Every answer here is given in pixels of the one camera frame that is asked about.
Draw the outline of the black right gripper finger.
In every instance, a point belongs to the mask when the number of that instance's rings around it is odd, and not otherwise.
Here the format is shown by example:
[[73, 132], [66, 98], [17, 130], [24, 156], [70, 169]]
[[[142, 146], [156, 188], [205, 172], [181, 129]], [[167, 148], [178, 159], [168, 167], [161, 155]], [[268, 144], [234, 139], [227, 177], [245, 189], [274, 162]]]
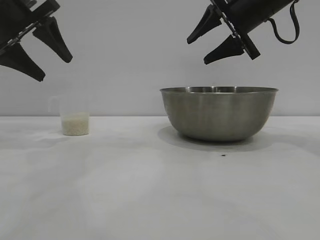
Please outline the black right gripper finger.
[[232, 35], [229, 35], [217, 48], [208, 53], [203, 61], [206, 65], [221, 59], [240, 56], [244, 53], [242, 42]]
[[217, 8], [217, 6], [208, 6], [201, 20], [199, 21], [193, 32], [188, 36], [186, 40], [187, 43], [191, 44], [195, 42], [198, 38], [202, 37], [207, 32], [222, 25], [221, 18], [222, 13]]

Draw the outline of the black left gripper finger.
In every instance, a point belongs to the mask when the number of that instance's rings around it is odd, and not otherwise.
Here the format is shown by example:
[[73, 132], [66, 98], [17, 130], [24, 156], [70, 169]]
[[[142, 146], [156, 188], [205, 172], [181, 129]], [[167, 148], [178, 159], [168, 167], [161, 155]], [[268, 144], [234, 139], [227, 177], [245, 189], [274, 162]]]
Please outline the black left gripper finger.
[[19, 71], [38, 82], [42, 82], [45, 72], [29, 57], [20, 43], [6, 47], [0, 52], [0, 65]]
[[48, 16], [36, 26], [32, 35], [53, 50], [65, 63], [73, 59], [58, 27], [54, 16]]

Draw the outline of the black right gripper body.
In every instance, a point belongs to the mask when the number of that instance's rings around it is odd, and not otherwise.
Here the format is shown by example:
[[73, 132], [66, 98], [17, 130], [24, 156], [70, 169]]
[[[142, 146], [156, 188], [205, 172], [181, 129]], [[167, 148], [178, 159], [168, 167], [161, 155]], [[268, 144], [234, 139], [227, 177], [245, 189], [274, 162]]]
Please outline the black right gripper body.
[[231, 35], [241, 41], [244, 53], [254, 60], [260, 52], [249, 37], [249, 33], [265, 22], [270, 22], [274, 35], [283, 44], [293, 44], [294, 40], [280, 37], [273, 15], [286, 6], [290, 6], [289, 14], [295, 20], [295, 2], [293, 0], [212, 0], [210, 6], [217, 6], [222, 18], [231, 30]]

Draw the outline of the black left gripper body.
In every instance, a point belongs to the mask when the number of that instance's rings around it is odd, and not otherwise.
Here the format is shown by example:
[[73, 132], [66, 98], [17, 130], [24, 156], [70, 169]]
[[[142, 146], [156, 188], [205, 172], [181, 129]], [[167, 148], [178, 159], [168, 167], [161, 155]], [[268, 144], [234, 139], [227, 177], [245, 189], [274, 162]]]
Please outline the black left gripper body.
[[39, 23], [52, 17], [60, 5], [55, 0], [46, 0], [31, 10], [36, 0], [2, 0], [0, 2], [0, 51], [17, 44]]

